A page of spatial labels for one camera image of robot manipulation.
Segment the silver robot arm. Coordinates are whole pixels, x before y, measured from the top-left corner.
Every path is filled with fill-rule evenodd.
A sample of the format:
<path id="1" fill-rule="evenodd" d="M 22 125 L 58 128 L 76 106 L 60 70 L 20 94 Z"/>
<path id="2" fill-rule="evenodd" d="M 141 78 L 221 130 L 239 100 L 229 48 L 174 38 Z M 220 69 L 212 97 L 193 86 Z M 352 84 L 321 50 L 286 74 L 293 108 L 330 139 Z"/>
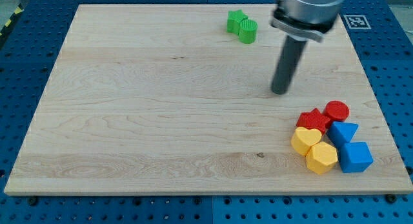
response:
<path id="1" fill-rule="evenodd" d="M 275 0 L 270 25 L 298 41 L 322 42 L 344 0 Z"/>

